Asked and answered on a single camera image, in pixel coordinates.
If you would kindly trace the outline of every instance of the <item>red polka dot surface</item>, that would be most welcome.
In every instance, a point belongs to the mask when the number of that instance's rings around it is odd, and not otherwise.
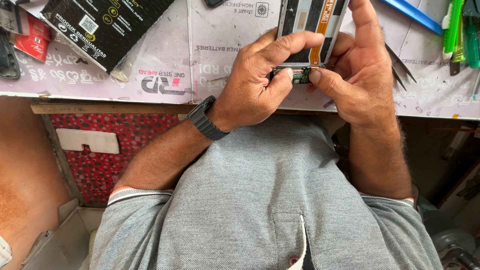
[[[176,125],[175,114],[51,114],[53,127],[117,134],[120,154],[65,150],[70,171],[86,202],[107,203],[127,161],[157,135]]]

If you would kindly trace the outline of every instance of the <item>man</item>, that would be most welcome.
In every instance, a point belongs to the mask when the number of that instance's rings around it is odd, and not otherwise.
[[[340,33],[331,69],[316,69],[310,81],[351,125],[351,183],[313,118],[270,117],[293,73],[265,76],[323,41],[312,32],[275,40],[274,29],[238,53],[206,110],[210,131],[230,134],[212,141],[191,117],[131,161],[110,196],[91,269],[442,268],[409,198],[375,11],[369,0],[349,7],[355,37]]]

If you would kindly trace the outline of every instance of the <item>shirt sleeve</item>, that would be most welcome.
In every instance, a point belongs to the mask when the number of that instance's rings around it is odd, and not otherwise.
[[[420,214],[413,208],[413,199],[391,199],[360,193],[376,219],[400,269],[443,269],[438,253],[425,230]]]
[[[131,187],[114,191],[96,233],[90,269],[154,269],[171,195]]]

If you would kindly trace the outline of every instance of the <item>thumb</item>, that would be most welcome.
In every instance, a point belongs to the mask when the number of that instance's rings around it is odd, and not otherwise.
[[[352,85],[344,81],[342,76],[325,68],[314,69],[310,72],[309,79],[312,84],[333,99],[352,88]]]
[[[272,78],[268,90],[273,97],[281,98],[282,101],[292,89],[293,70],[284,68]]]

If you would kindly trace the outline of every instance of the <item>watch band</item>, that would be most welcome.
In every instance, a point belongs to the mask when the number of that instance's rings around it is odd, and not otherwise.
[[[230,132],[225,133],[217,129],[217,127],[215,127],[215,125],[212,124],[212,122],[210,122],[208,117],[205,115],[206,110],[213,104],[214,101],[214,96],[207,97],[202,103],[200,103],[188,114],[188,119],[192,121],[195,127],[203,135],[205,135],[205,137],[217,141],[228,135]]]

